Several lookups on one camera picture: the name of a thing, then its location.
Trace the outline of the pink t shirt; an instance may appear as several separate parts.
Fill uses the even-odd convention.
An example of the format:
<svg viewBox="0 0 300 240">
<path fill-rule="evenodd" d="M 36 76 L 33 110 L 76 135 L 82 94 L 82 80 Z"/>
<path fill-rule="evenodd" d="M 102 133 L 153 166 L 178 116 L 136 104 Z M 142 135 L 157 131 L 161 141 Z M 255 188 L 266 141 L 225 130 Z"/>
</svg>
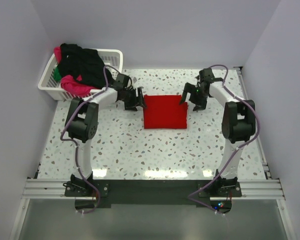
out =
<svg viewBox="0 0 300 240">
<path fill-rule="evenodd" d="M 83 80 L 84 64 L 88 53 L 76 44 L 63 43 L 53 50 L 59 73 L 62 76 L 60 87 L 77 97 L 86 97 L 95 87 Z"/>
</svg>

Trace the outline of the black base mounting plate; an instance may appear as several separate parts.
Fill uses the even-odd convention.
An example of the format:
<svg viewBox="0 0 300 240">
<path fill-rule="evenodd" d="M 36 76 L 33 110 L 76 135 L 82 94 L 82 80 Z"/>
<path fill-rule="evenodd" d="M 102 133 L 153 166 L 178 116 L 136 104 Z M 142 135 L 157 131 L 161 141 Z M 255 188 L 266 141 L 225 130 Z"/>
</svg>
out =
<svg viewBox="0 0 300 240">
<path fill-rule="evenodd" d="M 232 198 L 242 189 L 233 180 L 106 180 L 73 177 L 63 183 L 66 197 L 75 198 L 76 210 L 111 208 L 113 205 L 196 205 L 228 213 Z"/>
</svg>

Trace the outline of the red t shirt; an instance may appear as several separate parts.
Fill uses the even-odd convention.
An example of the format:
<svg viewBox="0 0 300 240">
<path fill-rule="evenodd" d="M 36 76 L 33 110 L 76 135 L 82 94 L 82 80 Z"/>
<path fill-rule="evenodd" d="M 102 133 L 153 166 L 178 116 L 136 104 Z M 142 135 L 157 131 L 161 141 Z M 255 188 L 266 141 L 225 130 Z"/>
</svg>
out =
<svg viewBox="0 0 300 240">
<path fill-rule="evenodd" d="M 143 109 L 144 128 L 175 129 L 187 128 L 188 104 L 180 103 L 181 95 L 145 95 Z"/>
</svg>

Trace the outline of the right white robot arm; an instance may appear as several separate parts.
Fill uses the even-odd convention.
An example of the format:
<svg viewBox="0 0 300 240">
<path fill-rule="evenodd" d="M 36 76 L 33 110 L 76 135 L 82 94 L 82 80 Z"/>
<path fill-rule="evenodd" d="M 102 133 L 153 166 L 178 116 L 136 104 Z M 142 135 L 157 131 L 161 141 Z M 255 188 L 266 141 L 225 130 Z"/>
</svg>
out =
<svg viewBox="0 0 300 240">
<path fill-rule="evenodd" d="M 226 86 L 226 77 L 216 77 L 211 67 L 200 70 L 196 79 L 196 84 L 184 85 L 179 103 L 183 104 L 190 94 L 189 101 L 196 112 L 206 109 L 208 98 L 215 98 L 223 107 L 221 132 L 225 138 L 222 161 L 215 177 L 198 192 L 223 197 L 236 188 L 243 149 L 258 135 L 255 102 L 235 95 Z"/>
</svg>

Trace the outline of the green t shirt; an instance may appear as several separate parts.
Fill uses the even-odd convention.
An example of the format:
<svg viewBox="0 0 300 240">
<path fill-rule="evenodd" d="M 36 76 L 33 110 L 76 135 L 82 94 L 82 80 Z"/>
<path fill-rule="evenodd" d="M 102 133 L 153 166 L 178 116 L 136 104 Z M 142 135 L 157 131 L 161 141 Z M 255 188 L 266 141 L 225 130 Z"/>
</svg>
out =
<svg viewBox="0 0 300 240">
<path fill-rule="evenodd" d="M 59 83 L 62 79 L 62 76 L 59 72 L 59 68 L 56 66 L 53 72 L 53 79 L 54 81 L 56 81 L 57 83 Z"/>
</svg>

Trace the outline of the black t shirt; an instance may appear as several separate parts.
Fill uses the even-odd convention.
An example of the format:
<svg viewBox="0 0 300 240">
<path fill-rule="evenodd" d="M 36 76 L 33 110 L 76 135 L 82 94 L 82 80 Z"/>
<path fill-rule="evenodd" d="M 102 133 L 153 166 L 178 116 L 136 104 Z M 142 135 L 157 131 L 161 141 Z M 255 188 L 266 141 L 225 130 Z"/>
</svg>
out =
<svg viewBox="0 0 300 240">
<path fill-rule="evenodd" d="M 83 81 L 97 89 L 105 87 L 106 84 L 112 85 L 115 80 L 112 73 L 105 67 L 105 63 L 99 56 L 98 51 L 90 48 L 83 49 L 88 54 L 83 67 Z"/>
</svg>

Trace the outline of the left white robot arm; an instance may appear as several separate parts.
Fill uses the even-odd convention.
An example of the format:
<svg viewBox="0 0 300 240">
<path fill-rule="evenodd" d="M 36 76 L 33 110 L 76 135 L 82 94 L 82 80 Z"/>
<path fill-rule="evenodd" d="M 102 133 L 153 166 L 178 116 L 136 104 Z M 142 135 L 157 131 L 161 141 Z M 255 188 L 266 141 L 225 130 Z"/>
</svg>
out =
<svg viewBox="0 0 300 240">
<path fill-rule="evenodd" d="M 73 142 L 74 172 L 70 181 L 64 184 L 67 191 L 89 196 L 96 185 L 93 183 L 91 165 L 92 139 L 98 130 L 99 110 L 121 101 L 126 111 L 136 111 L 137 107 L 146 108 L 141 87 L 135 88 L 132 79 L 119 73 L 113 83 L 106 83 L 98 92 L 83 98 L 73 98 L 70 102 L 64 129 L 60 139 Z"/>
</svg>

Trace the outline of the aluminium frame rail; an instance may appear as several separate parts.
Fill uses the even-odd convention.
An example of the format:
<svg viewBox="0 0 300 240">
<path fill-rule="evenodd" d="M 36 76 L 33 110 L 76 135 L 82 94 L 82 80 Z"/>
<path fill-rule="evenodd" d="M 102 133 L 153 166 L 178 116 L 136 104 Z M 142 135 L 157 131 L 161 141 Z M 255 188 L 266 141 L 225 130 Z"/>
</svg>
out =
<svg viewBox="0 0 300 240">
<path fill-rule="evenodd" d="M 22 199 L 64 199 L 66 179 L 27 179 Z M 240 180 L 242 197 L 234 200 L 284 200 L 285 194 L 278 179 Z"/>
</svg>

